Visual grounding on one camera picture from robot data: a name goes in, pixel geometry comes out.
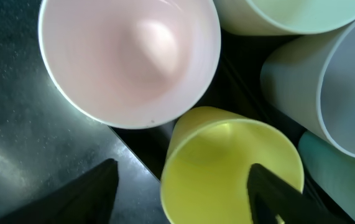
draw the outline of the white cup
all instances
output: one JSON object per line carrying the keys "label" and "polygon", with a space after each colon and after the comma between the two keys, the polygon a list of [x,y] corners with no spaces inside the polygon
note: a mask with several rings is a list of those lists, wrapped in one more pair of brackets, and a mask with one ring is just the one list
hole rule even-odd
{"label": "white cup", "polygon": [[355,20],[355,0],[214,0],[221,27],[237,35],[319,34]]}
{"label": "white cup", "polygon": [[355,157],[355,22],[277,49],[260,82],[269,103]]}
{"label": "white cup", "polygon": [[44,0],[39,44],[71,104],[107,125],[140,129],[202,97],[221,34],[210,0]]}
{"label": "white cup", "polygon": [[315,182],[355,221],[355,158],[308,131],[298,150]]}

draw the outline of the yellow cup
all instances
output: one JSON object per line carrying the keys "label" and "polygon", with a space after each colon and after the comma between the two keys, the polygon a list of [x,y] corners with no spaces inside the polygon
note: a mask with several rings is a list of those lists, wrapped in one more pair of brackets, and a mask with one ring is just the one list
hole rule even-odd
{"label": "yellow cup", "polygon": [[302,162],[280,131],[216,108],[187,112],[173,130],[161,178],[169,221],[252,223],[246,184],[254,163],[303,190]]}

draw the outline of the pink cup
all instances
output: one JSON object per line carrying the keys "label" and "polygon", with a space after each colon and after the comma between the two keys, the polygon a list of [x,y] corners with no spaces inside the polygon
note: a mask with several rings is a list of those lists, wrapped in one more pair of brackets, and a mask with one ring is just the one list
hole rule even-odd
{"label": "pink cup", "polygon": [[211,0],[44,0],[39,44],[63,96],[117,128],[150,128],[189,110],[216,71]]}

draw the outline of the plastic cup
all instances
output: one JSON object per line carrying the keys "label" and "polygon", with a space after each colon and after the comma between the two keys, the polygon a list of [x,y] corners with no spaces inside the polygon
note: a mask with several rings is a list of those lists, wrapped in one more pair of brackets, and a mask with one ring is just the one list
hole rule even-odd
{"label": "plastic cup", "polygon": [[319,34],[355,20],[355,1],[214,0],[221,27],[237,35]]}
{"label": "plastic cup", "polygon": [[260,79],[268,102],[355,157],[355,22],[284,45]]}
{"label": "plastic cup", "polygon": [[355,158],[310,132],[298,150],[315,182],[355,221]]}
{"label": "plastic cup", "polygon": [[221,34],[207,0],[44,0],[39,44],[71,104],[107,125],[140,129],[181,116],[202,97]]}
{"label": "plastic cup", "polygon": [[161,201],[174,224],[252,223],[247,177],[260,163],[297,190],[303,166],[293,144],[268,124],[201,107],[177,122],[161,178]]}

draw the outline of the speckled dark surface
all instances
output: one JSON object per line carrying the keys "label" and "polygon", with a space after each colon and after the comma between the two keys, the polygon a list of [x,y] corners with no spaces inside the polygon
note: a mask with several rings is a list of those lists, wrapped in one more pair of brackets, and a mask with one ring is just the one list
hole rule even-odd
{"label": "speckled dark surface", "polygon": [[120,183],[110,223],[167,223],[159,181],[52,83],[37,40],[39,6],[0,1],[0,216],[111,157],[119,161]]}

